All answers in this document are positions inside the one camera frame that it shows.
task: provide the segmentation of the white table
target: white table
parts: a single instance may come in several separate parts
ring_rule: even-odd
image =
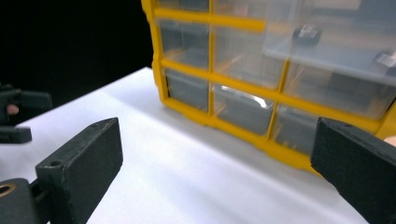
[[[366,223],[324,179],[162,105],[148,68],[21,124],[33,142],[0,146],[0,180],[33,181],[36,164],[112,117],[124,163],[89,223]]]

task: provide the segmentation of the black background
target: black background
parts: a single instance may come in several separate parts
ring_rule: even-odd
[[[150,66],[151,60],[139,0],[0,3],[0,82],[47,91],[54,107]],[[42,112],[22,109],[11,124]]]

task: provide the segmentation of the storage drawer organizer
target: storage drawer organizer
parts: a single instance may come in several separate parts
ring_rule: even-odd
[[[318,117],[396,134],[396,2],[142,0],[162,102],[315,172]]]

